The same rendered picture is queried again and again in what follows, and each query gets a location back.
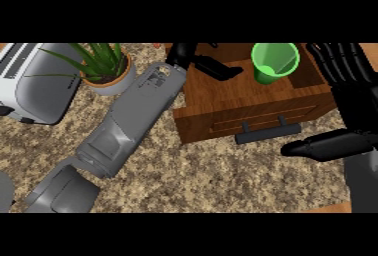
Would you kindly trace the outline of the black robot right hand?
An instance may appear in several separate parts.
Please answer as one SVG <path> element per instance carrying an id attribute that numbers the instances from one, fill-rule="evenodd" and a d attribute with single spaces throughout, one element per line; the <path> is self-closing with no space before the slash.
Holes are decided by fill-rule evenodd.
<path id="1" fill-rule="evenodd" d="M 344 128 L 285 144 L 280 154 L 326 162 L 378 149 L 378 72 L 357 43 L 307 43 Z"/>

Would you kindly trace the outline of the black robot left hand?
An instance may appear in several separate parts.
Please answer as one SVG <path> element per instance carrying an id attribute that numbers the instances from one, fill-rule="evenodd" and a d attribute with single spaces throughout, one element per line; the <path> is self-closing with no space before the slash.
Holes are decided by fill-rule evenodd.
<path id="1" fill-rule="evenodd" d="M 239 75 L 243 69 L 226 66 L 212 57 L 196 55 L 196 43 L 174 43 L 167 54 L 165 63 L 171 66 L 189 69 L 189 65 L 195 64 L 195 68 L 218 81 L 226 81 Z"/>

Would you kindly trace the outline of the brown wooden drawer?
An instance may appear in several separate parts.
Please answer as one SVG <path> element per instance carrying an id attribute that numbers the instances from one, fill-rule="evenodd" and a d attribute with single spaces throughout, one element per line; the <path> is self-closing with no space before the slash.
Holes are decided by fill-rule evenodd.
<path id="1" fill-rule="evenodd" d="M 254 97 L 193 105 L 174 110 L 174 122 L 181 143 L 224 137 L 242 132 L 277 127 L 279 117 L 288 124 L 311 121 L 335 108 L 329 93 L 257 102 Z"/>
<path id="2" fill-rule="evenodd" d="M 218 81 L 196 68 L 189 68 L 183 86 L 184 107 L 243 97 L 254 97 L 257 102 L 261 102 L 264 99 L 282 100 L 323 93 L 332 95 L 302 43 L 297 45 L 299 64 L 294 73 L 268 85 L 260 84 L 254 79 L 251 48 L 249 43 L 220 43 L 217 46 L 201 43 L 198 45 L 196 53 L 199 55 L 212 57 L 229 67 L 239 66 L 243 71 L 232 79 Z"/>

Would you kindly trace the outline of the green plastic cup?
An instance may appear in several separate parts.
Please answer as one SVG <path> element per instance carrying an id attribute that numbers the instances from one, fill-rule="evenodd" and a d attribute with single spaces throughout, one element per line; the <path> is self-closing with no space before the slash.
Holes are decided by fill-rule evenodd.
<path id="1" fill-rule="evenodd" d="M 295 71 L 299 64 L 298 48 L 292 43 L 255 43 L 251 62 L 255 81 L 271 84 Z"/>

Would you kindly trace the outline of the brown wooden drawer front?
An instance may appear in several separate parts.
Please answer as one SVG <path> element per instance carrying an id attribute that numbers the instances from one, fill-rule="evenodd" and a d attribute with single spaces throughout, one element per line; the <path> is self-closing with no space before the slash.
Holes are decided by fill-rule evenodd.
<path id="1" fill-rule="evenodd" d="M 279 117 L 288 124 L 311 121 L 335 108 L 329 93 L 257 102 L 254 97 L 193 105 L 174 110 L 174 122 L 181 143 L 224 137 L 242 132 L 277 127 Z"/>

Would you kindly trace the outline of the green plant in white pot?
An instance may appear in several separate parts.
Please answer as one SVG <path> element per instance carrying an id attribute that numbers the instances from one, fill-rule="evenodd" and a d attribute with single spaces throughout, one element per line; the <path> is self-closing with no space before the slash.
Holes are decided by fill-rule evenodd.
<path id="1" fill-rule="evenodd" d="M 41 49 L 44 53 L 63 60 L 78 71 L 78 75 L 62 75 L 82 80 L 90 89 L 100 96 L 121 94 L 136 78 L 136 66 L 131 56 L 119 43 L 90 43 L 85 49 L 79 43 L 69 43 L 78 53 L 81 61 L 75 61 L 63 54 Z"/>

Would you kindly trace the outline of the silver toaster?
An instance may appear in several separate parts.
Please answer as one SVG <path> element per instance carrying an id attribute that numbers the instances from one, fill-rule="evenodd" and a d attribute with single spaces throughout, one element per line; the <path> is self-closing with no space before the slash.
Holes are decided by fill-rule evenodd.
<path id="1" fill-rule="evenodd" d="M 79 70 L 41 49 L 81 61 L 66 43 L 7 43 L 0 50 L 0 116 L 56 125 L 79 87 Z"/>

